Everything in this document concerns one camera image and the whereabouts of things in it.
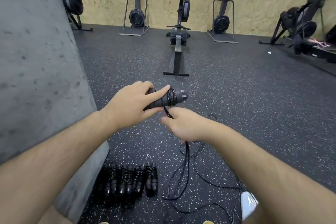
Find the gray pillar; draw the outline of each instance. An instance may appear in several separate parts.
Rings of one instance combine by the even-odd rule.
[[[0,0],[0,11],[1,164],[96,106],[61,0]],[[103,143],[56,199],[70,220],[78,221],[108,149]]]

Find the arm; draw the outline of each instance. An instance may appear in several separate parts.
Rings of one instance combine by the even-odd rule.
[[[233,129],[183,108],[162,123],[186,141],[212,144],[259,201],[245,223],[333,223],[336,194],[268,154]]]
[[[121,89],[97,111],[0,166],[2,223],[37,223],[88,157],[119,129],[140,123],[161,108],[144,111],[169,90],[146,95],[150,82]]]

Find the black cable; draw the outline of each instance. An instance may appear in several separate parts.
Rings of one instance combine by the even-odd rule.
[[[175,91],[174,91],[174,89],[172,89],[172,88],[169,89],[169,91],[168,91],[168,93],[167,93],[167,97],[168,97],[168,103],[169,103],[169,106],[172,106],[172,103],[174,103],[174,100],[176,99],[176,95],[175,95]],[[166,107],[164,107],[164,110],[165,110],[165,112],[166,112],[166,115],[167,115],[169,118],[172,118],[172,119],[173,119],[173,116],[169,113],[169,111],[166,109]],[[216,119],[216,121],[218,121],[217,118],[216,118],[216,116],[213,115],[213,114],[208,115],[207,118],[209,118],[209,117],[211,117],[211,116],[214,117],[214,118]],[[238,182],[239,182],[239,187],[233,187],[233,186],[221,186],[221,185],[217,185],[217,184],[213,184],[213,183],[209,182],[209,181],[206,180],[202,175],[200,175],[200,174],[198,173],[197,168],[196,168],[196,164],[195,164],[195,163],[196,163],[196,156],[199,155],[199,153],[203,150],[203,146],[204,146],[204,144],[205,144],[204,142],[201,142],[201,144],[199,145],[199,147],[197,148],[197,150],[196,150],[195,152],[193,152],[191,155],[190,155],[190,147],[189,147],[189,144],[188,144],[187,141],[185,142],[185,154],[181,151],[181,146],[182,146],[183,144],[181,144],[181,145],[179,146],[179,151],[185,156],[185,159],[184,159],[184,162],[181,163],[181,165],[176,169],[176,171],[173,173],[173,175],[172,175],[172,177],[171,177],[171,179],[170,179],[170,182],[169,182],[169,184],[168,184],[168,191],[167,191],[167,192],[168,192],[168,198],[164,198],[164,197],[162,196],[162,199],[164,199],[164,200],[168,200],[168,201],[170,202],[170,204],[172,205],[172,207],[173,207],[176,211],[178,211],[178,212],[180,212],[180,213],[184,213],[184,214],[194,213],[194,212],[196,212],[196,211],[198,211],[198,210],[200,210],[200,209],[202,209],[202,208],[204,208],[204,207],[207,207],[207,206],[210,206],[210,205],[216,205],[216,206],[220,207],[221,209],[223,209],[223,210],[225,211],[225,213],[226,213],[226,214],[228,215],[228,217],[229,217],[229,220],[230,220],[231,224],[234,224],[234,215],[235,215],[235,211],[236,211],[237,204],[238,204],[238,201],[239,201],[239,198],[240,198],[240,195],[241,195],[241,191],[243,190],[243,189],[241,188],[241,182],[240,182],[240,180],[238,179],[238,177],[235,175],[235,177],[237,178],[237,180],[238,180]],[[233,208],[232,217],[230,216],[229,212],[228,212],[223,206],[221,206],[221,205],[218,204],[218,203],[209,203],[209,204],[200,205],[199,207],[197,207],[195,210],[192,210],[192,211],[183,211],[183,210],[180,210],[180,209],[178,209],[178,208],[173,204],[172,201],[178,200],[178,199],[183,195],[183,193],[184,193],[184,191],[186,190],[187,185],[188,185],[188,183],[189,183],[189,175],[190,175],[190,157],[195,158],[195,159],[194,159],[194,168],[195,168],[195,171],[196,171],[197,175],[198,175],[201,179],[203,179],[205,182],[207,182],[208,184],[213,185],[213,186],[215,186],[215,187],[219,187],[219,188],[224,188],[224,189],[238,189],[238,190],[239,190],[239,194],[238,194],[236,203],[235,203],[234,208]],[[174,179],[174,176],[176,175],[177,171],[181,168],[182,165],[183,165],[183,172],[184,172],[185,167],[186,167],[186,162],[188,162],[188,167],[187,167],[187,182],[186,182],[186,184],[185,184],[185,187],[183,188],[183,190],[182,190],[182,192],[179,194],[179,196],[174,197],[174,198],[171,198],[171,197],[170,197],[170,185],[171,185],[171,183],[172,183],[172,180]]]

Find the speckled floor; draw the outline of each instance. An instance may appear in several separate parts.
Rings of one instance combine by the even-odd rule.
[[[170,84],[185,89],[189,99],[181,106],[203,116],[216,115],[221,123],[336,191],[336,77],[315,67],[314,61],[260,45],[256,36],[238,35],[239,44],[225,44],[213,42],[205,32],[191,32],[183,47],[183,67],[190,77],[175,77],[162,74],[173,67],[173,46],[165,37],[166,30],[150,29],[137,37],[118,35],[118,27],[92,27],[93,32],[74,31],[74,35],[98,109],[120,88],[137,80],[149,80],[157,88]],[[80,223],[229,223],[217,206],[187,215],[161,199],[183,156],[179,140],[159,118],[156,115],[116,133],[109,140],[108,156],[120,164],[156,162],[159,196],[143,197],[125,212],[89,200]],[[205,147],[196,162],[199,172],[212,182],[235,184],[232,172],[211,146]],[[214,188],[191,169],[190,185],[175,204],[191,210],[218,202],[232,214],[236,197],[236,191]]]

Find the person's right hand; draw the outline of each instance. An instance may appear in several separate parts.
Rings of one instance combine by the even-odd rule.
[[[161,122],[175,136],[184,141],[208,141],[210,125],[214,121],[180,107],[170,108],[169,113],[174,119],[164,116]]]

